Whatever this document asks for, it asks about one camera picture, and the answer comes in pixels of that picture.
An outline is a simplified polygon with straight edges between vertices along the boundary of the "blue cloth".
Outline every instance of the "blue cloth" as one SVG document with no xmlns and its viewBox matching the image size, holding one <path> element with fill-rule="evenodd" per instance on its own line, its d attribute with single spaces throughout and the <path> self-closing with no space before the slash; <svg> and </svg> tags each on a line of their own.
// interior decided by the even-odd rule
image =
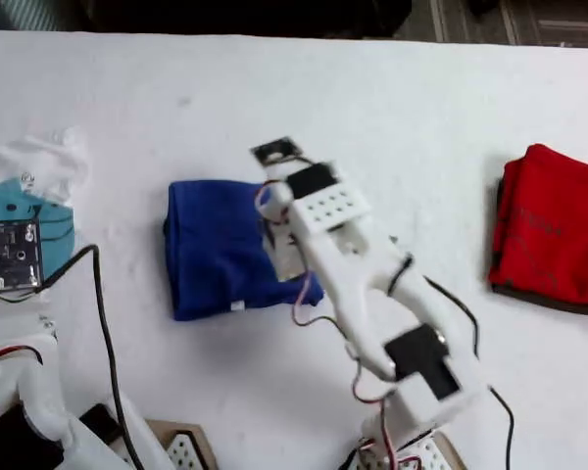
<svg viewBox="0 0 588 470">
<path fill-rule="evenodd" d="M 39 221 L 41 263 L 44 279 L 63 266 L 74 250 L 74 213 L 22 191 L 18 179 L 0 183 L 0 221 Z"/>
<path fill-rule="evenodd" d="M 239 301 L 247 308 L 296 301 L 303 280 L 279 282 L 262 247 L 253 203 L 259 187 L 214 180 L 170 185 L 164 232 L 174 319 L 231 311 Z M 315 306 L 321 299 L 313 277 L 304 303 Z"/>
</svg>

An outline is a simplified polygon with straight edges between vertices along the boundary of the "floor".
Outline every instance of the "floor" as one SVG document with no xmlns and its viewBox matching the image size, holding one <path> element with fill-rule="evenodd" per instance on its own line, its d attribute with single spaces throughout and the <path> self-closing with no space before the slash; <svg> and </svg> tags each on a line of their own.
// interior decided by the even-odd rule
<svg viewBox="0 0 588 470">
<path fill-rule="evenodd" d="M 501 0 L 474 16 L 466 0 L 414 0 L 395 39 L 588 47 L 588 0 Z"/>
</svg>

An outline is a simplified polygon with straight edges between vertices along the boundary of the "white robotic arm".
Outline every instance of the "white robotic arm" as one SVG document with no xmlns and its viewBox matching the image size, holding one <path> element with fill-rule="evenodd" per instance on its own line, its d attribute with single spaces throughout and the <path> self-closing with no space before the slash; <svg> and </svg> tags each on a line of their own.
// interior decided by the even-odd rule
<svg viewBox="0 0 588 470">
<path fill-rule="evenodd" d="M 369 420 L 365 436 L 380 444 L 386 429 L 394 448 L 401 448 L 486 392 L 471 340 L 458 328 L 455 306 L 375 226 L 360 191 L 333 164 L 310 162 L 289 139 L 252 152 L 268 175 L 256 206 L 277 275 L 289 279 L 307 268 L 314 271 L 333 302 L 353 359 L 392 383 L 384 422 L 381 416 Z M 370 289 L 406 306 L 420 325 L 383 344 L 370 325 Z M 383 446 L 375 450 L 383 461 Z"/>
</svg>

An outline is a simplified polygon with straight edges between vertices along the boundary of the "white tablecloth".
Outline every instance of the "white tablecloth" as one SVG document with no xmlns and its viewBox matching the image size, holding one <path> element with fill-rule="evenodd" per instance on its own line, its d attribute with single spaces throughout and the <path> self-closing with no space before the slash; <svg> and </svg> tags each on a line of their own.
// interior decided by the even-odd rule
<svg viewBox="0 0 588 470">
<path fill-rule="evenodd" d="M 329 326 L 298 329 L 284 306 L 171 319 L 168 184 L 260 181 L 248 149 L 283 135 L 338 161 L 478 316 L 484 370 L 516 415 L 513 469 L 588 468 L 588 317 L 484 283 L 503 163 L 534 142 L 588 162 L 588 50 L 0 32 L 0 143 L 71 124 L 89 137 L 78 218 L 102 249 L 122 387 L 148 417 L 202 424 L 221 468 L 335 468 L 376 411 L 350 396 Z M 48 307 L 74 412 L 108 391 L 90 279 L 78 267 Z M 488 398 L 448 435 L 471 469 L 503 469 L 507 423 Z"/>
</svg>

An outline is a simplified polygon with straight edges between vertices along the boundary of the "red cloth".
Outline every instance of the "red cloth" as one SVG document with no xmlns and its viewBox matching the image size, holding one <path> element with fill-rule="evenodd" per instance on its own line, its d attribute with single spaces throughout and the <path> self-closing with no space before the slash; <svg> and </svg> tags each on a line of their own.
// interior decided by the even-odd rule
<svg viewBox="0 0 588 470">
<path fill-rule="evenodd" d="M 505 167 L 494 285 L 588 305 L 588 164 L 540 144 Z"/>
</svg>

